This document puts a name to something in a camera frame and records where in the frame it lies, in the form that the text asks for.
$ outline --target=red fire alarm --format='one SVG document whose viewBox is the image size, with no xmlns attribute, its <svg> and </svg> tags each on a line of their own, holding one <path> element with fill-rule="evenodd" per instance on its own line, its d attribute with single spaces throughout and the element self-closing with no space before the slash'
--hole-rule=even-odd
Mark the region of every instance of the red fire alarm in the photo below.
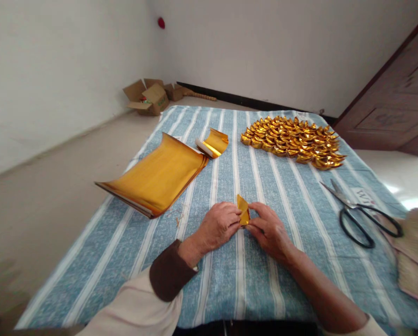
<svg viewBox="0 0 418 336">
<path fill-rule="evenodd" d="M 157 19 L 157 24 L 160 28 L 165 29 L 165 21 L 163 20 L 163 18 L 160 17 L 159 19 Z"/>
</svg>

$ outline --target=tiled floor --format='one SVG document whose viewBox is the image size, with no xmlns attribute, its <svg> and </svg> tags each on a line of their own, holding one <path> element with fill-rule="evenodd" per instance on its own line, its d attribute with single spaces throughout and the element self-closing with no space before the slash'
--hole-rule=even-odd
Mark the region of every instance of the tiled floor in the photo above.
<svg viewBox="0 0 418 336">
<path fill-rule="evenodd" d="M 179 104 L 244 110 L 190 97 Z M 125 114 L 0 176 L 0 335 L 75 333 L 10 330 L 106 197 L 93 181 L 119 176 L 158 119 Z M 359 151 L 359 155 L 401 201 L 418 202 L 418 158 L 396 152 Z"/>
<path fill-rule="evenodd" d="M 356 152 L 407 209 L 418 207 L 418 157 L 401 152 Z"/>
</svg>

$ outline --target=pile of gold paper ingots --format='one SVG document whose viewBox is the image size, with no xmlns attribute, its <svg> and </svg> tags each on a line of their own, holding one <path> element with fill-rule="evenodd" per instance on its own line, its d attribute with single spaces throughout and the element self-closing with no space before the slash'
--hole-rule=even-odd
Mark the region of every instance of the pile of gold paper ingots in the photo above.
<svg viewBox="0 0 418 336">
<path fill-rule="evenodd" d="M 279 116 L 271 119 L 268 116 L 246 128 L 241 141 L 277 156 L 296 157 L 298 163 L 312 162 L 317 169 L 327 170 L 342 166 L 341 162 L 347 156 L 336 153 L 340 143 L 334 133 L 329 132 L 329 126 L 309 125 L 297 117 L 292 120 Z"/>
</svg>

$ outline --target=brown sleeve cuff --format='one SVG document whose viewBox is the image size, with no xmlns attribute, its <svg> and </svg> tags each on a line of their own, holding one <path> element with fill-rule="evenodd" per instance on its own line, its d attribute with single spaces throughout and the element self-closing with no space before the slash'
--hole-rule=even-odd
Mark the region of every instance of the brown sleeve cuff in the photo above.
<svg viewBox="0 0 418 336">
<path fill-rule="evenodd" d="M 176 239 L 154 261 L 149 280 L 154 293 L 165 302 L 173 301 L 179 291 L 197 273 L 177 253 L 181 241 Z"/>
</svg>

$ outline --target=white sleeve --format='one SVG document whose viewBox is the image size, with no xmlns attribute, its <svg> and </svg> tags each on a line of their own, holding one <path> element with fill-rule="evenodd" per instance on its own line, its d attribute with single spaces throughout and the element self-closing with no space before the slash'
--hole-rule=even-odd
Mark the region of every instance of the white sleeve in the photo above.
<svg viewBox="0 0 418 336">
<path fill-rule="evenodd" d="M 347 334 L 333 334 L 322 330 L 325 336 L 387 336 L 382 328 L 375 322 L 371 315 L 368 315 L 368 322 L 360 330 L 353 331 Z"/>
<path fill-rule="evenodd" d="M 171 302 L 160 300 L 149 267 L 126 282 L 114 301 L 99 311 L 79 336 L 172 335 L 181 314 L 182 291 Z"/>
</svg>

